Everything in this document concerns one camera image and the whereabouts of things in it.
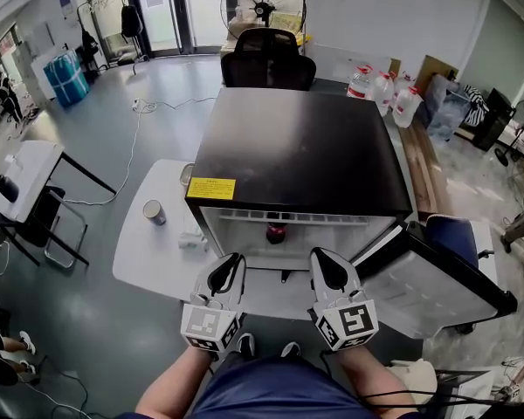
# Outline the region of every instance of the blue bag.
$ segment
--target blue bag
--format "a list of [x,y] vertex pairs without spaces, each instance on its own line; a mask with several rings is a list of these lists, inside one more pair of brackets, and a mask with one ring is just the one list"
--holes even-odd
[[81,101],[89,93],[89,85],[74,50],[68,50],[49,62],[45,75],[62,107]]

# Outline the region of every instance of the person's right arm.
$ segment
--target person's right arm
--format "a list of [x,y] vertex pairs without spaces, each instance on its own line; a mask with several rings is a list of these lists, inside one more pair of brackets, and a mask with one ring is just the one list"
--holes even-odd
[[[407,389],[402,381],[384,367],[366,347],[351,347],[339,351],[336,355],[349,382],[360,397]],[[371,405],[411,405],[415,403],[413,397],[408,393],[370,397],[366,399],[366,402]],[[376,408],[375,412],[382,419],[397,419],[407,413],[417,412],[417,410],[412,407],[381,407]]]

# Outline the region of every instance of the yellow warning label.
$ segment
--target yellow warning label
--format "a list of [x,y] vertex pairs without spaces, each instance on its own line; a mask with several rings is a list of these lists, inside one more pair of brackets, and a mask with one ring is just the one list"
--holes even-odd
[[192,177],[187,196],[203,199],[232,200],[234,191],[234,179]]

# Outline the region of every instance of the person's foot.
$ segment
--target person's foot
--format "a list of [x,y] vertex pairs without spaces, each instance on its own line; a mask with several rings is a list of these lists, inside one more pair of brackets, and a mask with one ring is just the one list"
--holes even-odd
[[37,353],[37,348],[31,341],[31,338],[29,337],[29,334],[26,331],[21,331],[19,333],[19,341],[25,344],[25,347],[27,347],[27,352],[33,355]]
[[503,250],[505,251],[505,253],[510,253],[510,242],[508,242],[504,236],[500,237],[500,242],[503,244]]
[[286,347],[281,351],[281,357],[300,357],[300,346],[296,341],[291,341],[286,344]]
[[35,368],[34,365],[30,364],[29,361],[27,360],[21,360],[19,362],[23,367],[25,367],[25,372],[26,373],[29,373],[29,374],[33,374],[35,375],[37,373],[37,369]]
[[237,350],[245,357],[254,358],[256,351],[254,335],[251,333],[243,333],[237,341]]

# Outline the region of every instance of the sneaker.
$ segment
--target sneaker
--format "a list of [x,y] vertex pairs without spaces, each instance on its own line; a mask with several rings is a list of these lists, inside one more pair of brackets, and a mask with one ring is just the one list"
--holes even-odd
[[237,341],[237,350],[246,357],[254,358],[254,335],[243,333]]
[[33,375],[35,375],[37,373],[37,369],[35,368],[34,365],[30,364],[29,361],[21,360],[19,363],[22,364],[23,366],[25,366],[25,372],[26,373],[33,374]]
[[25,344],[25,347],[27,347],[27,352],[35,355],[37,353],[37,348],[31,341],[31,338],[29,338],[29,334],[26,331],[21,331],[19,333],[19,341]]
[[281,351],[281,357],[300,357],[300,346],[296,341],[286,344],[286,347]]

